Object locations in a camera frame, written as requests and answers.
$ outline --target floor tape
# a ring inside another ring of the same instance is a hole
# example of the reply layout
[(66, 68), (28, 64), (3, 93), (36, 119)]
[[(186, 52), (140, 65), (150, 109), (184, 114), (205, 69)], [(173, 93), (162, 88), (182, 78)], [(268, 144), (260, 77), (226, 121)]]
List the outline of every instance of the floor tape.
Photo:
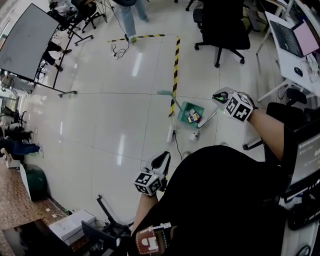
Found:
[[(165, 37), (165, 34), (146, 34), (146, 35), (139, 35), (136, 38), (156, 38), (156, 37)], [(118, 41), (125, 41), (125, 38), (115, 39), (108, 41), (108, 43), (118, 42)]]
[[(174, 73), (173, 73), (173, 89), (172, 89), (173, 97), (176, 97), (177, 95), (179, 50), (180, 50), (180, 36), (177, 36), (176, 47), (175, 47), (175, 58), (174, 58)], [(175, 110), (175, 101), (172, 99), (169, 117), (174, 113), (174, 110)]]

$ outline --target wooden floor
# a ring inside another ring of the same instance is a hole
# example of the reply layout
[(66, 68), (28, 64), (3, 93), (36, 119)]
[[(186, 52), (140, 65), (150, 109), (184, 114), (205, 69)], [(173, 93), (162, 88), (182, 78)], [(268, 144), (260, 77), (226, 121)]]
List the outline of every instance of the wooden floor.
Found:
[(0, 256), (14, 256), (2, 230), (38, 219), (47, 225), (62, 219), (60, 216), (53, 218), (53, 214), (62, 212), (49, 199), (31, 202), (20, 173), (14, 168), (8, 169), (0, 161)]

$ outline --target laptop keyboard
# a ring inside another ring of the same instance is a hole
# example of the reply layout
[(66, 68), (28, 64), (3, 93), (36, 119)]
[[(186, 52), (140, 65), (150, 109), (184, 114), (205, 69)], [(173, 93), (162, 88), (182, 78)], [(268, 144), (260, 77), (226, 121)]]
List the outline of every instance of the laptop keyboard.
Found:
[(290, 28), (286, 27), (286, 26), (283, 26), (281, 24), (279, 24), (284, 36), (285, 36), (285, 39), (286, 39), (286, 43), (287, 43), (287, 46), (288, 46), (288, 49), (291, 53), (293, 54), (296, 54), (298, 55), (299, 54), (299, 51), (297, 49), (297, 46), (296, 46), (296, 40), (294, 39), (293, 35), (292, 35), (292, 31)]

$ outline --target white tile floor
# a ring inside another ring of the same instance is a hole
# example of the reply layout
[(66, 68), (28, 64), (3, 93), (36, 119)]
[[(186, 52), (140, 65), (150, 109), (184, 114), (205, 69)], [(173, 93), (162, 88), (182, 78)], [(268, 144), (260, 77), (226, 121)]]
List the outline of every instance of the white tile floor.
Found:
[[(241, 51), (245, 64), (223, 50), (218, 69), (214, 67), (216, 48), (194, 50), (194, 43), (201, 42), (202, 36), (192, 11), (185, 11), (186, 0), (178, 4), (151, 0), (145, 5), (150, 22), (135, 19), (137, 34), (168, 36), (139, 39), (116, 60), (107, 41), (124, 35), (108, 10), (108, 23), (101, 18), (96, 21), (96, 30), (89, 25), (83, 34), (93, 34), (94, 39), (79, 46), (71, 44), (72, 53), (63, 61), (64, 71), (58, 76), (56, 88), (77, 90), (78, 95), (59, 98), (57, 92), (37, 86), (23, 104), (27, 128), (38, 128), (34, 141), (44, 149), (44, 158), (28, 156), (27, 162), (44, 170), (52, 197), (61, 205), (75, 211), (86, 209), (100, 220), (106, 216), (96, 202), (98, 194), (103, 195), (116, 220), (133, 220), (139, 199), (132, 184), (136, 172), (150, 157), (167, 148), (168, 129), (173, 123), (168, 117), (171, 99), (157, 95), (157, 91), (172, 90), (176, 35), (181, 36), (177, 99), (204, 107), (205, 115), (214, 108), (210, 98), (219, 88), (245, 91), (256, 100), (282, 79), (271, 38), (257, 58), (255, 51), (264, 35), (252, 32), (251, 49)], [(61, 45), (66, 42), (63, 34)], [(118, 42), (117, 47), (126, 47), (126, 42)], [(48, 74), (42, 80), (52, 84), (55, 69), (46, 69)], [(275, 100), (272, 95), (259, 106), (265, 108)], [(192, 129), (178, 121), (176, 125), (181, 152), (221, 142), (242, 152), (244, 142), (258, 138), (248, 123), (242, 125), (222, 113), (200, 130), (197, 142), (189, 140)], [(172, 155), (171, 176), (181, 159), (175, 143), (168, 150)], [(262, 147), (245, 154), (264, 160)]]

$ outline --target black cable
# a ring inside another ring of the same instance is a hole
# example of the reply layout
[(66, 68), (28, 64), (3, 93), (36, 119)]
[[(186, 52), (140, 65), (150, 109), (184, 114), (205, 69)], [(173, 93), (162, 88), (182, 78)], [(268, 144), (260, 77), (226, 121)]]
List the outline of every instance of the black cable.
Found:
[[(90, 225), (91, 223), (94, 223), (94, 222), (102, 222), (102, 223), (104, 224), (104, 222), (103, 222), (102, 220), (95, 219), (94, 221), (90, 222), (89, 225)], [(78, 234), (81, 230), (82, 230), (82, 228), (79, 229), (77, 232), (75, 232), (72, 236), (68, 237), (66, 240), (63, 240), (63, 241), (65, 242), (65, 241), (67, 241), (68, 239), (74, 237), (74, 236), (75, 236), (76, 234)]]
[(177, 134), (175, 132), (173, 134), (174, 134), (174, 138), (175, 138), (176, 148), (178, 149), (178, 152), (179, 152), (181, 160), (182, 160), (182, 155), (180, 153), (179, 146), (178, 146), (178, 141), (177, 141)]
[(281, 89), (281, 88), (279, 88), (279, 90), (278, 90), (278, 92), (277, 92), (277, 95), (278, 95), (278, 98), (279, 98), (280, 100), (282, 100), (282, 99), (285, 97), (285, 95), (286, 95), (287, 89), (285, 89), (284, 94), (283, 94), (282, 97), (279, 96), (279, 91), (280, 91), (280, 89)]
[(130, 47), (129, 38), (128, 38), (126, 32), (124, 31), (124, 29), (122, 28), (122, 26), (121, 26), (121, 24), (120, 24), (120, 21), (119, 21), (117, 15), (115, 14), (114, 9), (112, 8), (111, 10), (112, 10), (113, 15), (115, 16), (116, 20), (118, 21), (119, 26), (120, 26), (122, 32), (124, 33), (125, 40), (126, 40), (127, 43), (128, 43), (128, 47), (127, 47), (126, 49), (121, 48), (121, 49), (119, 49), (119, 50), (117, 50), (117, 51), (116, 51), (116, 47), (117, 47), (117, 46), (114, 44), (114, 42), (111, 43), (111, 51), (113, 52), (113, 57), (122, 58), (122, 57), (125, 55), (125, 53), (127, 52), (127, 50), (129, 49), (129, 47)]

